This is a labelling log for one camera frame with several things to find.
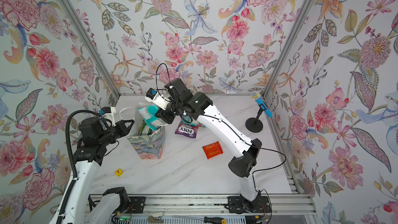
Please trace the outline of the teal snack packet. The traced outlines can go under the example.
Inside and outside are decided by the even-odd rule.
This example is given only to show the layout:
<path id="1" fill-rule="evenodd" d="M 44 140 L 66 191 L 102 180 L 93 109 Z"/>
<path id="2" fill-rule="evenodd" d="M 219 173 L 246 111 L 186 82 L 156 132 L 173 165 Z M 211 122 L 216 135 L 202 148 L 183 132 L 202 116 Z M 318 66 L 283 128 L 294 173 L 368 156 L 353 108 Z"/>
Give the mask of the teal snack packet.
<path id="1" fill-rule="evenodd" d="M 156 116 L 158 111 L 159 107 L 156 105 L 145 106 L 138 110 L 143 117 L 144 122 L 152 131 L 156 131 L 159 127 L 167 125 L 165 121 Z"/>
<path id="2" fill-rule="evenodd" d="M 193 117 L 190 117 L 188 115 L 181 116 L 181 120 L 183 123 L 191 125 L 193 127 L 201 127 L 201 128 L 205 127 L 204 124 L 200 123 L 198 120 L 195 120 Z"/>

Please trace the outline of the floral paper gift bag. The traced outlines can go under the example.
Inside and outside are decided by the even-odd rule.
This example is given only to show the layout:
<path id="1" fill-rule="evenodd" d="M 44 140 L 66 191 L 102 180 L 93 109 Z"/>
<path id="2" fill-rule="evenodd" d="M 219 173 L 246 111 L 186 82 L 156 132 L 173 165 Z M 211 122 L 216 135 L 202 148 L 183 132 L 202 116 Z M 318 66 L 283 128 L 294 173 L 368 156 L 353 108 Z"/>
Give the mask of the floral paper gift bag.
<path id="1" fill-rule="evenodd" d="M 119 116 L 122 120 L 134 119 L 135 123 L 127 135 L 127 139 L 140 158 L 157 160 L 162 157 L 163 153 L 165 127 L 161 126 L 156 131 L 151 131 L 150 135 L 138 135 L 139 128 L 144 121 L 138 110 L 145 106 L 149 106 L 149 104 L 139 103 L 136 107 L 125 107 L 119 112 Z"/>

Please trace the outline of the purple Fox's berries candy bag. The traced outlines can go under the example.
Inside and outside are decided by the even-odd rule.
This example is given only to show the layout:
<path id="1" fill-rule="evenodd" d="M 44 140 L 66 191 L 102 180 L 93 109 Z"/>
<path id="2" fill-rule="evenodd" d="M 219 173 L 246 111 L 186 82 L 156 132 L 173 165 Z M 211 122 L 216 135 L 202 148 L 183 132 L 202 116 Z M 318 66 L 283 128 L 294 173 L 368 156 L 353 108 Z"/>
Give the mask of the purple Fox's berries candy bag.
<path id="1" fill-rule="evenodd" d="M 197 137 L 198 126 L 190 125 L 181 121 L 175 131 L 176 135 L 182 135 L 190 139 Z"/>

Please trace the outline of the green Fox's candy bag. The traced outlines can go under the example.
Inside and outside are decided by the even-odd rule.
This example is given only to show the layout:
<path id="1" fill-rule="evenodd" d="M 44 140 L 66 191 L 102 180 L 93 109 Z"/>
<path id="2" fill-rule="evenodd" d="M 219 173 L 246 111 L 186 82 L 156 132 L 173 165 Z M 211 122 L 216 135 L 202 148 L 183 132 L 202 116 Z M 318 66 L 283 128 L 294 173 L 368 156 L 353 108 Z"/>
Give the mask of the green Fox's candy bag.
<path id="1" fill-rule="evenodd" d="M 143 124 L 139 128 L 138 135 L 143 136 L 143 135 L 150 135 L 150 134 L 151 134 L 151 128 L 145 121 L 143 121 Z"/>

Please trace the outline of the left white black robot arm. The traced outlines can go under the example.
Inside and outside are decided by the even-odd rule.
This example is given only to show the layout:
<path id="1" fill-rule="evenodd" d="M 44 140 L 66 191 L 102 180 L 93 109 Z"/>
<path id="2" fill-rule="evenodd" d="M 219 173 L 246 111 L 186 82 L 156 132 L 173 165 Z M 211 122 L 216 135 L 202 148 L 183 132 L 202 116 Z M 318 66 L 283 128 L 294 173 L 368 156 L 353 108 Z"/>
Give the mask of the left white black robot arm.
<path id="1" fill-rule="evenodd" d="M 116 187 L 106 190 L 100 202 L 86 213 L 90 190 L 107 154 L 107 146 L 127 136 L 133 125 L 133 120 L 111 124 L 99 117 L 82 121 L 79 129 L 83 146 L 69 153 L 72 173 L 52 224 L 104 224 L 112 214 L 123 213 L 132 206 L 126 189 Z"/>

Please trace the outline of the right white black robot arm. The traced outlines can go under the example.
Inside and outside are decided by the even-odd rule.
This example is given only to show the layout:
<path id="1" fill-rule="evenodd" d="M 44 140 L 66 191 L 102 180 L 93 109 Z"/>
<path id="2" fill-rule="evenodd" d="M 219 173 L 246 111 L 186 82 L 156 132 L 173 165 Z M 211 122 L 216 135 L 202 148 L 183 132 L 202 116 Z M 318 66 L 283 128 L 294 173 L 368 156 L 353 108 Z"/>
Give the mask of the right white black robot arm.
<path id="1" fill-rule="evenodd" d="M 169 97 L 163 97 L 157 89 L 149 89 L 146 100 L 159 110 L 155 116 L 166 124 L 173 123 L 177 116 L 189 116 L 209 128 L 221 139 L 234 155 L 228 167 L 240 182 L 243 205 L 253 209 L 261 198 L 252 175 L 262 143 L 250 139 L 233 126 L 217 109 L 213 101 L 203 92 L 192 94 L 181 79 L 165 85 Z"/>

